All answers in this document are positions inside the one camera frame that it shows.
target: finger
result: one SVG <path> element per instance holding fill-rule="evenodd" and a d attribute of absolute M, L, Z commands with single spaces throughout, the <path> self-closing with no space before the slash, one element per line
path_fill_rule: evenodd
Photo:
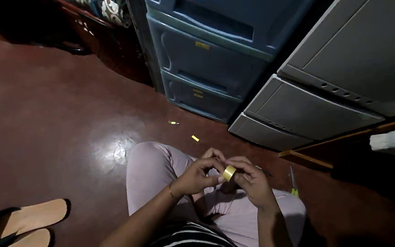
<path fill-rule="evenodd" d="M 244 161 L 232 161 L 232 160 L 227 160 L 228 165 L 232 165 L 237 169 L 242 169 L 244 172 L 248 173 L 249 175 L 254 175 L 259 172 L 257 168 L 255 168 L 253 165 L 250 165 Z"/>
<path fill-rule="evenodd" d="M 207 168 L 216 168 L 216 170 L 222 174 L 223 171 L 225 170 L 225 167 L 220 163 L 216 158 L 206 158 L 206 159 L 201 159 L 198 162 L 199 168 L 202 170 L 205 170 Z"/>
<path fill-rule="evenodd" d="M 209 148 L 205 153 L 202 155 L 201 159 L 210 158 L 213 154 L 213 148 Z"/>
<path fill-rule="evenodd" d="M 223 155 L 222 151 L 217 150 L 217 149 L 213 149 L 213 155 L 218 157 L 220 159 L 220 161 L 225 162 L 225 156 Z"/>
<path fill-rule="evenodd" d="M 243 173 L 243 177 L 246 179 L 246 180 L 248 180 L 248 182 L 252 182 L 252 177 L 251 176 L 249 176 L 248 174 L 246 174 L 246 173 Z"/>
<path fill-rule="evenodd" d="M 236 182 L 246 193 L 251 188 L 251 183 L 243 176 L 242 173 L 234 173 L 234 182 Z"/>
<path fill-rule="evenodd" d="M 222 151 L 217 150 L 215 148 L 209 148 L 205 154 L 202 155 L 202 159 L 206 159 L 206 158 L 211 158 L 211 157 L 217 157 L 220 159 L 220 161 L 225 162 L 226 158 L 223 155 Z"/>
<path fill-rule="evenodd" d="M 209 176 L 209 177 L 204 177 L 202 180 L 202 185 L 207 188 L 207 187 L 213 187 L 218 184 L 221 184 L 225 182 L 225 179 L 222 176 Z"/>
<path fill-rule="evenodd" d="M 234 157 L 231 157 L 231 158 L 229 158 L 227 160 L 230 160 L 230 161 L 243 161 L 243 162 L 246 162 L 246 163 L 252 165 L 252 162 L 249 161 L 245 156 L 234 156 Z"/>

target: tape roll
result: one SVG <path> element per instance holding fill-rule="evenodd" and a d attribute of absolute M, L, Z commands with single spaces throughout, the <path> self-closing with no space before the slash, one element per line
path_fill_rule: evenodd
<path fill-rule="evenodd" d="M 222 177 L 229 182 L 231 177 L 234 175 L 234 172 L 236 172 L 236 169 L 233 166 L 227 166 L 225 171 L 223 171 Z"/>

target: leg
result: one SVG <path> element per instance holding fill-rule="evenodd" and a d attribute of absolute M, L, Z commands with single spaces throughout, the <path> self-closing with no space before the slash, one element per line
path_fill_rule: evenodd
<path fill-rule="evenodd" d="M 126 172 L 129 215 L 181 176 L 191 162 L 187 154 L 157 142 L 143 142 L 132 148 Z M 169 218 L 176 217 L 198 220 L 189 196 L 179 200 Z"/>
<path fill-rule="evenodd" d="M 300 242 L 304 227 L 304 204 L 290 193 L 276 189 L 272 191 L 284 216 L 289 238 L 292 245 L 296 247 Z M 206 201 L 210 214 L 223 214 L 215 220 L 215 223 L 237 246 L 259 245 L 257 208 L 249 201 L 243 190 L 238 190 L 235 194 L 223 194 L 217 188 L 208 188 Z"/>

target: patterned fabric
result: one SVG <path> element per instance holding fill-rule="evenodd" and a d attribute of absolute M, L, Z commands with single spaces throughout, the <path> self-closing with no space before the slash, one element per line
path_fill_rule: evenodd
<path fill-rule="evenodd" d="M 147 246 L 171 247 L 175 245 L 235 247 L 230 240 L 219 233 L 193 222 L 176 222 L 162 227 L 154 240 Z"/>
<path fill-rule="evenodd" d="M 132 19 L 126 0 L 65 0 L 100 19 L 116 25 L 129 28 Z"/>
<path fill-rule="evenodd" d="M 125 0 L 100 0 L 102 17 L 115 24 L 129 28 L 132 25 Z"/>

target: red floor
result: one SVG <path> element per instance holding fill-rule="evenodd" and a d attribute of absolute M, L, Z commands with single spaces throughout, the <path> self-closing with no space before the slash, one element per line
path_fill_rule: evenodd
<path fill-rule="evenodd" d="M 128 216 L 126 155 L 144 141 L 193 156 L 209 147 L 244 155 L 268 168 L 275 188 L 290 188 L 290 162 L 169 104 L 95 56 L 0 41 L 0 209 L 68 198 L 71 214 L 51 227 L 55 246 L 98 246 Z M 302 246 L 395 245 L 394 202 L 292 165 L 310 221 Z"/>

